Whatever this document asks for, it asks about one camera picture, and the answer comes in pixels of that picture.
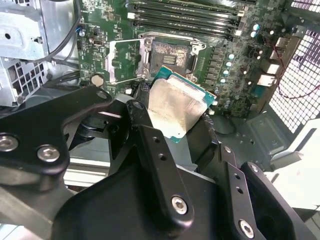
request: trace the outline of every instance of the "silver screw head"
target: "silver screw head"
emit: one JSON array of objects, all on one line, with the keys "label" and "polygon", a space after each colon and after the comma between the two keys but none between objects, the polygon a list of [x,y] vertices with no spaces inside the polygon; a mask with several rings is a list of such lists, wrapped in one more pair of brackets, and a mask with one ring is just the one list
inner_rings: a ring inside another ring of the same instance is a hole
[{"label": "silver screw head", "polygon": [[255,165],[251,164],[251,168],[253,169],[253,171],[255,171],[256,173],[259,172],[258,168]]},{"label": "silver screw head", "polygon": [[10,152],[15,150],[19,145],[18,140],[9,135],[0,136],[0,152]]},{"label": "silver screw head", "polygon": [[224,150],[225,150],[227,153],[229,153],[229,154],[231,153],[231,149],[230,149],[229,147],[224,146],[223,148],[224,148]]},{"label": "silver screw head", "polygon": [[255,236],[254,230],[252,229],[252,227],[249,225],[249,223],[247,223],[245,220],[240,220],[239,221],[239,226],[242,230],[242,232],[249,238],[249,239],[253,239]]},{"label": "silver screw head", "polygon": [[186,202],[178,196],[174,196],[171,200],[172,206],[174,208],[174,210],[181,215],[184,215],[187,213],[188,210],[188,206],[186,204]]},{"label": "silver screw head", "polygon": [[54,146],[40,147],[37,156],[40,160],[52,163],[60,157],[60,152]]},{"label": "silver screw head", "polygon": [[80,37],[84,37],[85,35],[86,35],[85,31],[83,31],[83,30],[79,31],[79,36]]}]

